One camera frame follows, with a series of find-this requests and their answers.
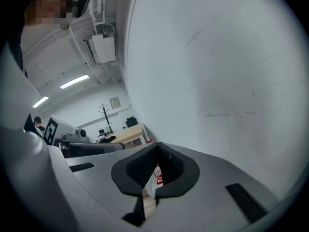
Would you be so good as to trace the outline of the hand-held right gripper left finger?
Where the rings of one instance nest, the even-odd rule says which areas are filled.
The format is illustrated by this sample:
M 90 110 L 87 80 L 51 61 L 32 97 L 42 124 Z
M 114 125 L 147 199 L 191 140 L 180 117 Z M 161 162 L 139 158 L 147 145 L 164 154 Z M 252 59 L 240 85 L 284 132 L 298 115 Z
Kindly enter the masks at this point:
M 155 144 L 141 145 L 112 153 L 67 158 L 74 175 L 94 200 L 122 222 L 140 227 L 159 227 L 160 211 L 153 197 L 143 198 L 140 188 L 137 195 L 127 194 L 140 178 L 146 184 L 153 180 L 149 172 Z

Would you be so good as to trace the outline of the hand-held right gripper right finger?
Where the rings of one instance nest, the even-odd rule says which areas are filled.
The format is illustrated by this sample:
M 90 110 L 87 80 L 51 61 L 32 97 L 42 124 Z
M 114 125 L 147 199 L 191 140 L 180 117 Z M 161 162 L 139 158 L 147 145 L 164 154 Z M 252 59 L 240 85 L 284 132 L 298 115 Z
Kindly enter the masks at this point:
M 159 200 L 140 226 L 149 232 L 234 232 L 249 225 L 226 186 L 239 183 L 266 212 L 279 199 L 262 183 L 225 159 L 178 145 L 170 148 L 192 158 L 200 169 L 196 184 L 183 196 Z

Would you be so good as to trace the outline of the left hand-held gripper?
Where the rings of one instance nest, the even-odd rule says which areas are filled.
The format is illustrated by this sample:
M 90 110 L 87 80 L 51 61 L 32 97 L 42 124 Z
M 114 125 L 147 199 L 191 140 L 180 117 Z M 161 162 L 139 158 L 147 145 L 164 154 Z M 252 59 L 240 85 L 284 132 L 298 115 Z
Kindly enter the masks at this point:
M 84 129 L 75 128 L 51 115 L 43 139 L 48 145 L 58 146 L 65 158 L 100 155 L 124 150 L 123 143 L 90 143 Z

